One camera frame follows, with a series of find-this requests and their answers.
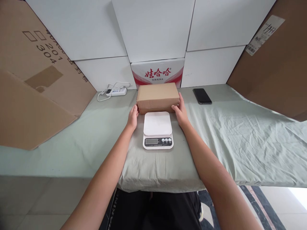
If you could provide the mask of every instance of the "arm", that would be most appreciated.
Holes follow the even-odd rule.
[[[207,188],[221,229],[261,230],[232,177],[189,122],[179,93],[179,106],[172,106],[185,133],[199,177]]]
[[[129,113],[128,122],[115,145],[97,170],[79,204],[61,230],[98,230],[124,167],[129,142],[137,126],[137,106]]]

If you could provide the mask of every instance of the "rug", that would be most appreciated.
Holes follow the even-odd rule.
[[[254,215],[264,230],[286,230],[261,189],[257,186],[239,186],[254,208]],[[220,230],[216,212],[207,190],[198,192],[204,210],[203,230]]]

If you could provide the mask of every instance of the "smartphone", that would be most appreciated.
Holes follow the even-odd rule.
[[[212,101],[203,88],[193,89],[193,92],[199,104],[212,104]]]

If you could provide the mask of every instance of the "person's left hand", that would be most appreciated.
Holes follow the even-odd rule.
[[[137,127],[137,117],[139,115],[138,106],[135,104],[129,112],[128,121],[126,127],[135,130]]]

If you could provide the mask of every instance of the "white panel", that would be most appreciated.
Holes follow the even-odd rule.
[[[245,46],[185,54],[181,87],[225,84]]]
[[[196,0],[187,51],[247,45],[275,0]]]
[[[98,91],[103,91],[108,84],[116,82],[129,82],[136,89],[128,57],[111,57],[93,60],[75,61],[80,70],[87,77],[92,86]]]
[[[126,56],[111,0],[27,0],[71,60]]]
[[[112,0],[130,62],[183,58],[194,0]]]

